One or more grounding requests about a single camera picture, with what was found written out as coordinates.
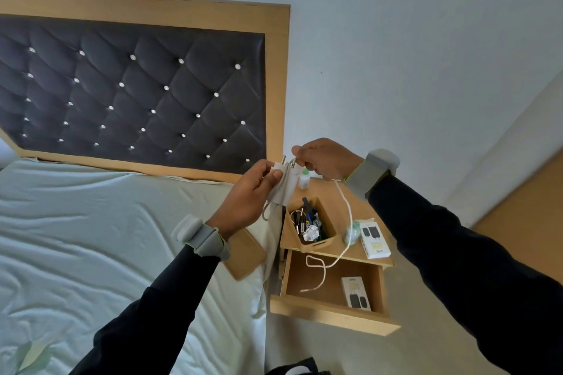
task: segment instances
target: white product box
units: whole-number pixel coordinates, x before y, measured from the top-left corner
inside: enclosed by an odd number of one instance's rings
[[[362,238],[362,245],[369,260],[374,258],[385,258],[391,255],[389,246],[387,246],[387,242],[385,242],[384,235],[381,233],[381,229],[375,221],[361,220],[360,230],[362,231],[362,234],[360,235]]]
[[[364,282],[361,277],[343,277],[342,288],[348,307],[371,311],[368,296],[365,293]]]

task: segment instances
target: dark object on wall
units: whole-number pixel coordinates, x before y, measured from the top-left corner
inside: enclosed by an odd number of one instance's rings
[[[266,157],[264,34],[0,15],[21,148],[244,173]]]

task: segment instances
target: beige floor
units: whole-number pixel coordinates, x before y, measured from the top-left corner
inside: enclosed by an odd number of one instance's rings
[[[320,370],[333,375],[506,374],[479,353],[475,340],[426,288],[394,243],[391,249],[395,267],[384,273],[391,316],[401,329],[380,337],[268,313],[266,369],[313,356]],[[272,274],[271,290],[278,279],[277,272]]]

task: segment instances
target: bottle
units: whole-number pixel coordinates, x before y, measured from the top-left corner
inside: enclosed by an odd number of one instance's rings
[[[362,231],[360,230],[360,222],[356,220],[354,222],[354,224],[352,225],[352,228],[348,227],[346,234],[344,236],[342,236],[342,241],[344,241],[344,243],[347,244],[347,245],[348,245],[348,241],[349,241],[350,246],[352,246],[353,244],[356,243],[356,240],[358,239],[358,237],[361,234],[362,234]]]
[[[309,170],[307,168],[303,169],[303,172],[299,175],[299,188],[301,190],[306,190],[309,188],[309,180],[311,177],[309,176]]]

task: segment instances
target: box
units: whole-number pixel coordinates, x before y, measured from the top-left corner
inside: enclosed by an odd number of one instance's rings
[[[285,222],[288,223],[287,224],[288,228],[291,230],[292,234],[294,234],[299,240],[298,248],[300,252],[312,252],[313,250],[317,250],[325,246],[328,246],[334,241],[334,239],[336,239],[337,236],[336,230],[334,229],[334,226],[330,223],[327,215],[327,211],[325,211],[325,209],[323,208],[323,205],[321,204],[319,198],[315,196],[306,196],[306,197],[307,200],[309,201],[309,204],[311,204],[311,207],[315,208],[319,212],[320,221],[323,223],[323,228],[325,233],[327,233],[328,238],[320,242],[305,242],[303,240],[303,237],[301,237],[301,235],[297,233],[297,230],[295,230],[295,227],[293,226],[290,217],[291,213],[294,210],[303,207],[303,201],[302,200],[293,201],[286,207],[284,223]]]
[[[361,277],[343,277],[341,282],[348,307],[366,311],[372,310]]]
[[[362,246],[369,260],[391,256],[391,251],[375,221],[360,221]]]

